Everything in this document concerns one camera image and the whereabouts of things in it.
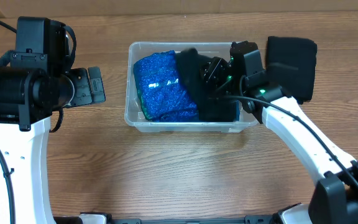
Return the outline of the blue glitter cloth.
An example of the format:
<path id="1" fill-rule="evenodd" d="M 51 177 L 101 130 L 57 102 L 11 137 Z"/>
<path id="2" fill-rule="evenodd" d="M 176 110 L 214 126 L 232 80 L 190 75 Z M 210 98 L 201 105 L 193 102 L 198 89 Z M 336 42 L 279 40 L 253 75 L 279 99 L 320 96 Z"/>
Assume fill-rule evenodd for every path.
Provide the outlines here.
<path id="1" fill-rule="evenodd" d="M 133 67 L 137 96 L 145 119 L 153 122 L 199 120 L 196 103 L 180 83 L 176 53 L 154 53 Z"/>

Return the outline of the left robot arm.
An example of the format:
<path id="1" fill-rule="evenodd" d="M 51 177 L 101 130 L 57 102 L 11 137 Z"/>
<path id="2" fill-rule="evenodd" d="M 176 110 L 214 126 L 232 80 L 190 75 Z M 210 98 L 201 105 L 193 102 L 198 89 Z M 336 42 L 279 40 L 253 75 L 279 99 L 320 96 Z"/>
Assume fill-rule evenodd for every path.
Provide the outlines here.
<path id="1" fill-rule="evenodd" d="M 101 213 L 56 217 L 48 192 L 53 112 L 105 101 L 98 67 L 73 68 L 73 29 L 20 17 L 16 47 L 0 58 L 0 223 L 106 223 Z"/>

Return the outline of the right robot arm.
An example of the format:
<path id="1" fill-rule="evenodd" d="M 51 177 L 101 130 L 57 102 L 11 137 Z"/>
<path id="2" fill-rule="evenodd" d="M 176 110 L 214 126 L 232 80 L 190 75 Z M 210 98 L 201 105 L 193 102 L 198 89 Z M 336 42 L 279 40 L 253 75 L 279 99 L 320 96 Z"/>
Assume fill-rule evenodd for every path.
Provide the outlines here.
<path id="1" fill-rule="evenodd" d="M 308 171 L 314 192 L 249 223 L 358 223 L 358 161 L 337 147 L 302 111 L 313 96 L 317 45 L 310 39 L 269 37 L 265 58 L 253 42 L 233 42 L 200 75 L 214 101 L 238 101 L 273 131 Z"/>

